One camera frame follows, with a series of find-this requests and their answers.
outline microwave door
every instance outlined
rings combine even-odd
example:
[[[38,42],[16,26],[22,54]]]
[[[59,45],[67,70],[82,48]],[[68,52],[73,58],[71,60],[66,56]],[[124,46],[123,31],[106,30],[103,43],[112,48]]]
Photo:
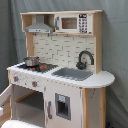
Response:
[[[61,15],[57,16],[56,32],[79,33],[79,15]]]

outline tile backsplash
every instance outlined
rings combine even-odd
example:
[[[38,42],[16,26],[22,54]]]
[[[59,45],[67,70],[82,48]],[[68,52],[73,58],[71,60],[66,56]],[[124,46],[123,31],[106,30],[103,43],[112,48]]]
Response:
[[[94,56],[95,37],[78,35],[34,34],[34,55],[45,63],[76,67],[79,53],[87,50]],[[87,69],[94,70],[88,55],[82,56]]]

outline knob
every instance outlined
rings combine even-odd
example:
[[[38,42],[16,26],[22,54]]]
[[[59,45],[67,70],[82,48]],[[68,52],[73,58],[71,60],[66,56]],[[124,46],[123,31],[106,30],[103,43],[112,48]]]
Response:
[[[18,76],[13,77],[14,82],[17,82],[19,80]]]
[[[32,82],[32,85],[33,85],[33,87],[36,87],[37,86],[37,82],[36,81],[33,81]]]

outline countertop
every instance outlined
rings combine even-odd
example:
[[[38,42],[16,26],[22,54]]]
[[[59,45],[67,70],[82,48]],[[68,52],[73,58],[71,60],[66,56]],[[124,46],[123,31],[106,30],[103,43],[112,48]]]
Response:
[[[17,68],[17,66],[19,66],[21,64],[24,64],[24,63],[20,63],[17,65],[11,66],[11,67],[7,68],[7,70],[20,71],[20,72],[28,73],[28,75],[32,74],[32,75],[36,75],[36,76],[41,76],[44,79],[64,82],[65,84],[73,85],[76,87],[82,87],[82,88],[102,88],[102,87],[111,85],[115,80],[115,77],[113,74],[111,74],[107,71],[101,71],[98,74],[91,75],[90,77],[88,77],[87,79],[85,79],[83,81],[75,81],[75,80],[70,80],[70,79],[61,78],[61,77],[51,75],[53,72],[63,68],[60,66],[56,67],[46,73],[39,73],[39,72],[33,72],[33,71]]]

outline door handle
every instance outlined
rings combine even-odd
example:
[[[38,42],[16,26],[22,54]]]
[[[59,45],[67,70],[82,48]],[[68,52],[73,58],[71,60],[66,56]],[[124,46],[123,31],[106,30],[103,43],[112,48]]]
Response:
[[[48,118],[52,119],[52,115],[50,114],[50,107],[51,107],[51,101],[48,102],[47,112],[48,112]]]
[[[56,27],[56,30],[59,30],[59,27],[57,25],[57,21],[59,21],[59,17],[56,17],[56,19],[55,19],[55,27]]]

